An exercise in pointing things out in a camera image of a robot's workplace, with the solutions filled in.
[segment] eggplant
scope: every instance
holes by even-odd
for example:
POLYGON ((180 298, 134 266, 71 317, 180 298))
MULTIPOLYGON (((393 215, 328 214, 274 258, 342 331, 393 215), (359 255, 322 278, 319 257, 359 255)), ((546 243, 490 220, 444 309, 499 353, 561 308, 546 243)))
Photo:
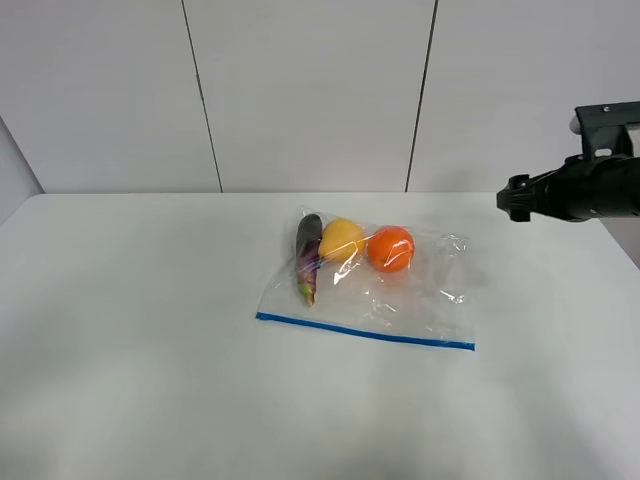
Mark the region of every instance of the eggplant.
POLYGON ((309 307, 315 303, 316 277, 320 268, 318 247, 322 240, 322 220, 315 213, 305 216, 296 234, 296 275, 298 290, 309 307))

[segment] white table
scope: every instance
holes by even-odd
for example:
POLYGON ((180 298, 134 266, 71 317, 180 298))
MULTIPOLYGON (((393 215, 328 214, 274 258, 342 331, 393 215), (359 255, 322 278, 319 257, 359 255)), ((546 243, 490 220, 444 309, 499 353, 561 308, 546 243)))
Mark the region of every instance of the white table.
POLYGON ((600 222, 494 203, 27 201, 0 227, 0 478, 640 478, 640 271, 600 222), (300 204, 468 234, 477 351, 255 320, 300 204))

